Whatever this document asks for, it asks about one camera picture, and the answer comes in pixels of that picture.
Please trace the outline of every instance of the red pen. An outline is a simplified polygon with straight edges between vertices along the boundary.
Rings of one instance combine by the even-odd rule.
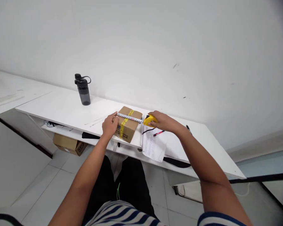
[[[163,131],[160,131],[160,132],[158,132],[158,133],[156,133],[156,134],[154,134],[153,135],[153,137],[156,137],[158,134],[161,134],[162,132],[164,132],[165,130],[163,130]]]

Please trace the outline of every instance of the black cable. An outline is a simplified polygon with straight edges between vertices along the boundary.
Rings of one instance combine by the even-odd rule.
[[[153,129],[149,129],[149,130],[146,130],[145,132],[148,132],[148,131],[150,131],[150,130],[154,130],[155,128],[153,128]],[[145,132],[143,132],[142,133],[142,135],[145,133]]]
[[[16,218],[8,214],[0,213],[0,220],[6,220],[14,226],[23,226]]]

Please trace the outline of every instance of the cardboard box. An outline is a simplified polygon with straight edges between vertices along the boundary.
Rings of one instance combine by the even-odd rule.
[[[62,151],[81,156],[87,143],[55,133],[53,143]]]
[[[129,115],[131,110],[132,109],[130,109],[130,108],[123,107],[118,113],[123,114],[123,115]],[[138,111],[134,111],[131,116],[133,118],[141,119],[142,118],[142,113],[140,113]],[[122,122],[124,120],[125,120],[125,118],[119,117],[119,124],[118,124],[116,132],[114,134],[117,137],[120,136]],[[135,130],[136,130],[138,124],[139,124],[139,122],[128,119],[127,122],[124,124],[123,136],[121,137],[121,139],[123,139],[124,141],[130,143],[132,138],[133,138],[133,135],[135,133]]]

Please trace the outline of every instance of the sleeve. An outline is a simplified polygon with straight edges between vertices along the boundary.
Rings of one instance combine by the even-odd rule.
[[[225,225],[225,226],[246,226],[245,224],[241,223],[235,218],[218,212],[203,213],[198,219],[197,226],[205,226],[212,224]]]

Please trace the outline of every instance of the white cable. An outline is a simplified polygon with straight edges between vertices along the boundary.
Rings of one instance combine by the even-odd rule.
[[[237,194],[237,193],[235,193],[236,195],[238,195],[238,196],[247,196],[248,194],[249,194],[249,186],[250,186],[250,182],[248,183],[248,185],[247,185],[247,192],[246,192],[246,194],[244,194],[244,195],[239,195],[239,194]]]

